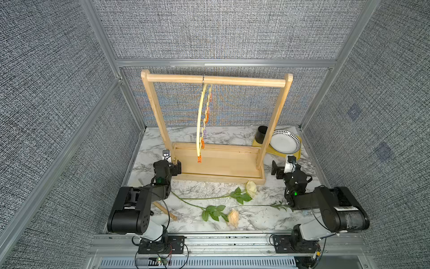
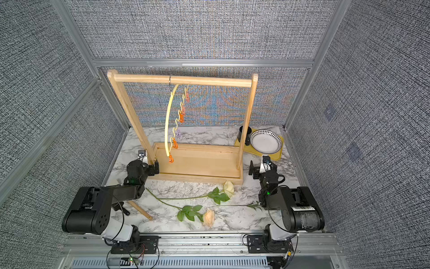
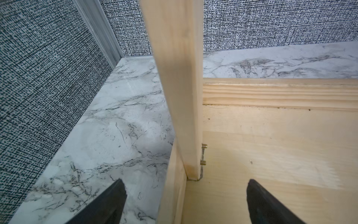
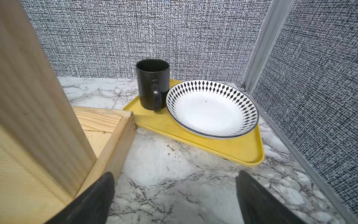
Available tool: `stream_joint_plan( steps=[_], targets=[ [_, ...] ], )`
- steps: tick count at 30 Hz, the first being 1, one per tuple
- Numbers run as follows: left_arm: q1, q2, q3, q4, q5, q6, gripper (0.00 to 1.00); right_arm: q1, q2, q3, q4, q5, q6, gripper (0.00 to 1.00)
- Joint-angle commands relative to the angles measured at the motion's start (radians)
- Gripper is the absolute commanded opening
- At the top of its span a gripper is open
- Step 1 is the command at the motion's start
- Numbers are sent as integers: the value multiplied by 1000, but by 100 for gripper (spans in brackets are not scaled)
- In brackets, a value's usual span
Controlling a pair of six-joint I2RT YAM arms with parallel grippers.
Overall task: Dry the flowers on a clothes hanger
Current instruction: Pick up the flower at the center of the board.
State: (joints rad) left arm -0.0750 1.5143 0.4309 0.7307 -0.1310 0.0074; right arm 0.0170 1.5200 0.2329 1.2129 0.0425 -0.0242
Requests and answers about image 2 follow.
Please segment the yellow plastic clip hanger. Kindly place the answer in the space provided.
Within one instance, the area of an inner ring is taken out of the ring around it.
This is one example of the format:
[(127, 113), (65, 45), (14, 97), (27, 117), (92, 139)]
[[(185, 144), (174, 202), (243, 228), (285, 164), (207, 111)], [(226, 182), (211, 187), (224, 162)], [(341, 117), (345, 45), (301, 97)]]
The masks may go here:
[(172, 143), (172, 139), (176, 139), (176, 130), (178, 130), (179, 128), (179, 113), (184, 114), (185, 116), (185, 94), (188, 93), (189, 90), (189, 86), (187, 85), (184, 88), (184, 92), (181, 96), (182, 100), (180, 102), (180, 108), (178, 110), (178, 116), (175, 118), (175, 125), (172, 128), (172, 135), (169, 135), (169, 123), (170, 123), (170, 114), (171, 114), (171, 108), (172, 108), (172, 104), (174, 101), (174, 97), (176, 94), (177, 89), (179, 88), (179, 84), (175, 85), (173, 90), (171, 90), (170, 92), (170, 98), (169, 98), (169, 102), (168, 102), (168, 107), (167, 107), (167, 111), (166, 111), (166, 118), (165, 118), (165, 132), (164, 132), (164, 146), (165, 146), (165, 151), (166, 151), (166, 156), (169, 158), (169, 155), (171, 155), (171, 150), (175, 149), (173, 148), (173, 143)]

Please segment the white rose with stem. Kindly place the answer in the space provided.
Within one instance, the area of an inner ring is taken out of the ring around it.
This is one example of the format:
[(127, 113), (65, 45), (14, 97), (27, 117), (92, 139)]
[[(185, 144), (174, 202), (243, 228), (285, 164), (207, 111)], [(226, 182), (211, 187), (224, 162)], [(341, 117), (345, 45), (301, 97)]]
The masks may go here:
[(183, 198), (159, 198), (159, 200), (194, 200), (201, 198), (211, 199), (217, 205), (220, 205), (222, 202), (229, 201), (232, 196), (235, 194), (235, 187), (231, 181), (226, 181), (222, 189), (215, 187), (212, 191), (208, 192), (205, 195), (199, 195), (194, 197), (183, 197)]

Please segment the peach rose with stem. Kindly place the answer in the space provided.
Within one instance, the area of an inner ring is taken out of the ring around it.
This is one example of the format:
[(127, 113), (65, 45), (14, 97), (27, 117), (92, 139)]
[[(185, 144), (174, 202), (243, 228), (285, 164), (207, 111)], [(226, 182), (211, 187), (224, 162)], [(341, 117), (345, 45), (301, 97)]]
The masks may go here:
[(184, 219), (188, 219), (189, 221), (195, 221), (196, 217), (198, 220), (206, 227), (211, 228), (215, 222), (215, 213), (212, 210), (207, 210), (204, 214), (201, 213), (201, 209), (203, 206), (196, 205), (196, 206), (175, 206), (172, 204), (169, 204), (167, 202), (164, 202), (162, 199), (155, 196), (149, 189), (146, 189), (146, 191), (154, 197), (157, 201), (162, 203), (163, 205), (173, 207), (178, 210), (178, 213), (176, 215), (177, 219), (179, 221), (184, 221)]

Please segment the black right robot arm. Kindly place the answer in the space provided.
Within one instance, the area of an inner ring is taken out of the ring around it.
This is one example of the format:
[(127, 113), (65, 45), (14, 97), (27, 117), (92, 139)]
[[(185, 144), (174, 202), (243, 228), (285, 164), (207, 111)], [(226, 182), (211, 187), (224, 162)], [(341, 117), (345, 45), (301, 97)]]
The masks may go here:
[(325, 220), (309, 187), (290, 188), (284, 185), (286, 177), (277, 172), (277, 166), (268, 156), (259, 166), (253, 162), (249, 175), (260, 183), (258, 203), (269, 214), (279, 211), (281, 222), (273, 221), (265, 228), (269, 241), (286, 241), (299, 232), (315, 232), (325, 228)]

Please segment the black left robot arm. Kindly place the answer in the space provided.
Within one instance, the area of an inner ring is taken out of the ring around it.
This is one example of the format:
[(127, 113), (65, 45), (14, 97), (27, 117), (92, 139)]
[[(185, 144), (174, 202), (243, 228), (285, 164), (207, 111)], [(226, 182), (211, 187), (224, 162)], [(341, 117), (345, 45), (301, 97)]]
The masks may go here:
[(124, 220), (110, 217), (111, 209), (123, 210), (125, 201), (141, 198), (148, 177), (159, 174), (159, 163), (148, 165), (142, 160), (127, 165), (123, 184), (105, 187), (81, 187), (67, 210), (62, 229), (72, 234), (95, 234), (106, 240), (129, 242), (135, 240), (138, 229)]

